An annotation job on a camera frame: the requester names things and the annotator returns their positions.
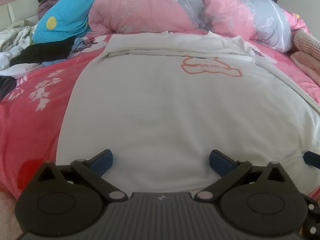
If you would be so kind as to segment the pink grey floral quilt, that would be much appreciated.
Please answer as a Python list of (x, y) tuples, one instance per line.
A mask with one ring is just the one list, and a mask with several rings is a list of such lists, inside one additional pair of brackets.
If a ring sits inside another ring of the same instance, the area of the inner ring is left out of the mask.
[(289, 51), (307, 30), (297, 15), (272, 0), (95, 0), (88, 23), (96, 34), (208, 30)]

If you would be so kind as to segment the pink padded headboard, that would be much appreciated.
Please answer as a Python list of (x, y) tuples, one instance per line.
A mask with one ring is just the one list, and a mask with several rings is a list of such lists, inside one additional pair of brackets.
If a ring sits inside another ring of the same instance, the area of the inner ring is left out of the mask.
[(22, 20), (35, 25), (38, 6), (37, 0), (1, 0), (1, 30)]

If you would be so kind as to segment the pink checkered folded towel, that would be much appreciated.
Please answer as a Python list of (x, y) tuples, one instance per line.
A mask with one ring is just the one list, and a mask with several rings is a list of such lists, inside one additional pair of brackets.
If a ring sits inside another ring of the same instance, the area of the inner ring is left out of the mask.
[(293, 41), (298, 50), (320, 60), (320, 41), (317, 38), (300, 29), (296, 32)]

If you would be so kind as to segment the red floral bed sheet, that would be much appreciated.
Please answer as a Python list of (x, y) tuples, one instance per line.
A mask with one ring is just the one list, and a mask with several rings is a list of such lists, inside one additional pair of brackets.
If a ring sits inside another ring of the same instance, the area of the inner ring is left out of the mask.
[(42, 162), (56, 159), (73, 87), (110, 38), (84, 37), (84, 48), (70, 59), (18, 79), (16, 88), (1, 100), (1, 191), (18, 198)]

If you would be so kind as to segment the black garment on bed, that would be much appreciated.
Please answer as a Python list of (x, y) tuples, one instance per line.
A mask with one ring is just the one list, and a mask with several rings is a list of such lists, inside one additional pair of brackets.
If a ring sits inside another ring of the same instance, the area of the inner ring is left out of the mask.
[(1, 53), (1, 99), (16, 87), (16, 80), (27, 75), (44, 62), (65, 60), (76, 37), (63, 41), (38, 43), (28, 46), (13, 59)]

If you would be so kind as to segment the white sweatshirt with orange print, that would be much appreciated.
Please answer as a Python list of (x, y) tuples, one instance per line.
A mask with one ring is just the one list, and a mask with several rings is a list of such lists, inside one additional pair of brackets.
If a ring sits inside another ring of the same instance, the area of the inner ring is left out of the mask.
[(197, 191), (212, 150), (277, 161), (300, 191), (319, 185), (319, 104), (242, 38), (113, 35), (78, 77), (56, 163), (113, 153), (104, 179), (126, 192)]

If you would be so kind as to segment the pink folded cloth stack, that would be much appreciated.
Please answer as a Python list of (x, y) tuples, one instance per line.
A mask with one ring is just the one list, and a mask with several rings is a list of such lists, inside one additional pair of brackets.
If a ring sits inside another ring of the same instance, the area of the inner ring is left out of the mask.
[(298, 51), (291, 54), (290, 58), (308, 77), (310, 77), (319, 86), (320, 75), (318, 59), (303, 51)]

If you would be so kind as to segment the blue patterned blanket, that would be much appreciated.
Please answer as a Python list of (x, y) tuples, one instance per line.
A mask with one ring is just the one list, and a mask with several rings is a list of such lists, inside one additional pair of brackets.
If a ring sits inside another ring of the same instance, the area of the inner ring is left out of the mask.
[(89, 11), (95, 0), (59, 0), (38, 21), (32, 37), (35, 44), (81, 37), (91, 29)]

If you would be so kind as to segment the white green patterned blanket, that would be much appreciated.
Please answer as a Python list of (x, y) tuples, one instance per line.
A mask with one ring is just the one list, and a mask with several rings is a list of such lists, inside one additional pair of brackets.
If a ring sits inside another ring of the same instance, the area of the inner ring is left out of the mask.
[(32, 37), (36, 27), (37, 25), (31, 25), (30, 21), (22, 20), (1, 30), (1, 76), (18, 79), (27, 73), (25, 70), (10, 70), (10, 63), (28, 46), (34, 44)]

